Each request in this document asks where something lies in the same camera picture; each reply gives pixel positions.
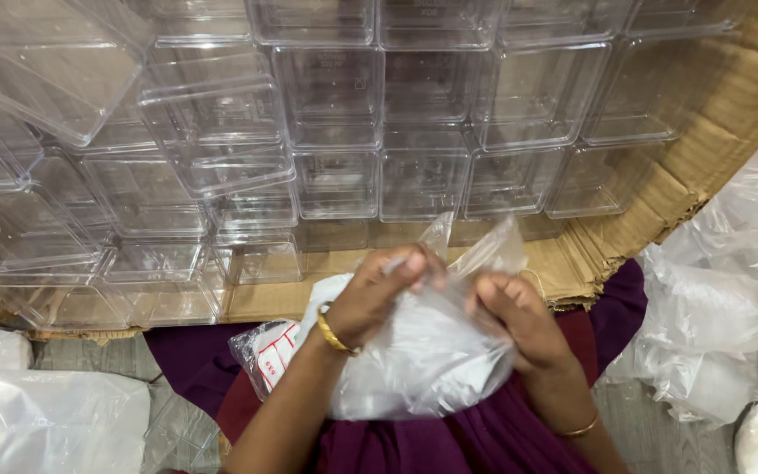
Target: gold bracelet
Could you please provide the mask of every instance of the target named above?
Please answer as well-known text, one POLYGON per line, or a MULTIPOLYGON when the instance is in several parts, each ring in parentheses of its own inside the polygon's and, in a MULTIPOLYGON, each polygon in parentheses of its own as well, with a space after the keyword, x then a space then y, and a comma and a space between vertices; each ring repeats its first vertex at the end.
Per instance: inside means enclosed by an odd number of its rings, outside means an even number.
POLYGON ((598 409, 596 408, 595 416, 592 418, 592 421, 587 427, 581 428, 577 431, 570 431, 568 433, 557 433, 557 435, 561 438, 577 438, 579 436, 586 435, 587 432, 589 432, 595 426, 595 424, 598 423, 598 418, 599 418, 599 413, 598 413, 598 409))
POLYGON ((327 301, 326 303, 318 306, 318 328, 321 329, 323 338, 326 339, 327 342, 329 342, 329 345, 332 346, 336 351, 346 352, 346 354, 350 357, 355 357, 359 355, 359 353, 350 348, 347 348, 347 346, 344 346, 341 341, 338 340, 338 337, 335 336, 335 333, 332 332, 332 329, 329 328, 329 324, 326 322, 326 316, 323 314, 323 312, 321 312, 322 307, 330 306, 331 304, 332 301, 327 301))

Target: gray floor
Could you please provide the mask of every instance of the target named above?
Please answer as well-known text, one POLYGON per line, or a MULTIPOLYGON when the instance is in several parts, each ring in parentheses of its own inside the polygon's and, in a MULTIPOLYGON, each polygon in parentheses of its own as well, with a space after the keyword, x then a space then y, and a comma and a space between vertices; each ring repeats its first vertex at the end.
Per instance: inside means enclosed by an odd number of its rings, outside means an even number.
MULTIPOLYGON (((111 341, 35 343, 36 368, 96 370, 151 381, 160 370, 142 335, 111 341)), ((616 447, 634 474, 729 474, 733 463, 733 428, 709 431, 702 424, 680 424, 667 406, 653 402, 647 388, 634 381, 594 390, 595 400, 616 447)))

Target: woman's left hand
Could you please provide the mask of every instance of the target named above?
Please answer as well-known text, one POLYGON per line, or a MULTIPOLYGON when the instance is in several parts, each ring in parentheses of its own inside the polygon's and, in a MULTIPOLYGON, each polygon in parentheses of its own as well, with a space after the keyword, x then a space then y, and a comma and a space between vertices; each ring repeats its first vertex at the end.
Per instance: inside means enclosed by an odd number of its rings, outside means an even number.
POLYGON ((447 266, 425 244, 374 251, 327 310, 329 328, 347 348, 364 346, 382 328, 396 296, 415 284, 427 268, 434 285, 443 285, 447 266), (396 259, 403 261, 385 274, 385 267, 396 259))

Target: cardboard box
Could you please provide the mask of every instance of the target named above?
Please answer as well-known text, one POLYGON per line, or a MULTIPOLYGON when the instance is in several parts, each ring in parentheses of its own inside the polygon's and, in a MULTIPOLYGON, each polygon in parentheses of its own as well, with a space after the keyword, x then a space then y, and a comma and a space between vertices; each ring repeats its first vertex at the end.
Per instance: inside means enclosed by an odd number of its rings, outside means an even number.
MULTIPOLYGON (((591 305, 605 280, 627 258, 651 242, 662 243, 758 149, 758 0, 753 4, 740 28, 740 43, 729 47, 735 53, 729 71, 684 136, 668 145, 665 157, 654 166, 652 177, 633 205, 622 214, 570 219, 559 238, 527 243, 530 267, 540 276, 546 297, 554 305, 591 305)), ((463 237, 457 235, 453 240, 465 241, 463 237)), ((450 259, 464 250, 452 248, 450 259)), ((315 282, 351 271, 369 251, 310 253, 308 275, 300 283, 236 287, 226 305, 226 320, 299 319, 315 282)), ((0 324, 20 327, 24 322, 0 307, 0 324)), ((133 330, 70 334, 35 331, 33 336, 123 338, 133 330)))

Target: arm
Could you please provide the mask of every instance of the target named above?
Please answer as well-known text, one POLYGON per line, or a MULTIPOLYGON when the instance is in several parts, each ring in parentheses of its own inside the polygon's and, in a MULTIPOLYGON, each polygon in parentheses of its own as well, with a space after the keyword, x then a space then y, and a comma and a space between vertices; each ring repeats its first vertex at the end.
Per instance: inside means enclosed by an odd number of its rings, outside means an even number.
MULTIPOLYGON (((519 350, 515 369, 531 396, 532 408, 554 434, 582 430, 599 416, 584 370, 546 303, 523 277, 503 273, 479 275, 468 311, 478 318, 495 316, 497 321, 482 323, 491 330, 506 331, 515 341, 519 350), (488 311, 476 312, 477 305, 488 311)), ((599 473, 627 473, 600 419, 585 433, 564 439, 599 473)))
MULTIPOLYGON (((397 294, 416 282, 427 266, 443 272, 443 262, 420 245, 372 253, 326 313, 333 334, 347 348, 362 347, 384 324, 397 294), (400 257, 404 263, 384 274, 384 266, 400 257)), ((238 439, 222 472, 301 471, 348 357, 313 327, 268 400, 238 439)))

